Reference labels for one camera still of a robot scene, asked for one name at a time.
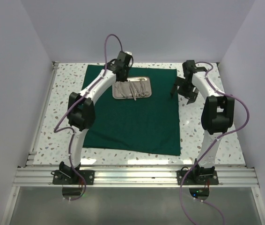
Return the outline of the dark green surgical cloth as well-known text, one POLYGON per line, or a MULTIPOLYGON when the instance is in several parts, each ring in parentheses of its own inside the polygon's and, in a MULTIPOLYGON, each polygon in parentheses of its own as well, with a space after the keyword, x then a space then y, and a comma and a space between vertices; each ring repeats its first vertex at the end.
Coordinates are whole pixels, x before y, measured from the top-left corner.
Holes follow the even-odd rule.
POLYGON ((179 156, 178 96, 170 95, 177 71, 133 67, 129 76, 148 77, 152 95, 118 100, 109 87, 95 103, 96 119, 83 147, 179 156))

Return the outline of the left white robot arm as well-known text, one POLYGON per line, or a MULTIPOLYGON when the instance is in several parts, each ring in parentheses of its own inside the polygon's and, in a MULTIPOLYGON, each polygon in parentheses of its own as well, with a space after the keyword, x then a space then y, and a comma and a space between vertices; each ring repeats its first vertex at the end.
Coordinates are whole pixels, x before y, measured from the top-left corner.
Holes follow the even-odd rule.
POLYGON ((96 119, 96 102, 113 84, 127 81, 132 64, 132 54, 120 51, 118 57, 107 62, 86 88, 78 93, 70 94, 66 117, 69 124, 67 129, 72 131, 72 136, 68 146, 68 160, 59 165, 59 171, 69 184, 84 181, 84 177, 79 172, 81 151, 85 136, 96 119))

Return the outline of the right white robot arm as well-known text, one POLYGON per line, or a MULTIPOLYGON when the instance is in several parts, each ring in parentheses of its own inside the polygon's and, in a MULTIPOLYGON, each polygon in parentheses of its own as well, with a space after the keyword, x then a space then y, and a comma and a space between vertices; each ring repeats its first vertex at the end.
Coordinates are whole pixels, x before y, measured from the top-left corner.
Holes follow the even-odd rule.
POLYGON ((217 185, 215 158, 221 139, 233 125, 235 100, 220 93, 219 88, 208 79, 210 69, 196 65, 194 60, 182 64, 183 77, 178 77, 170 95, 175 93, 194 103, 199 94, 205 100, 201 114, 204 138, 201 151, 191 168, 182 167, 177 171, 179 185, 217 185))

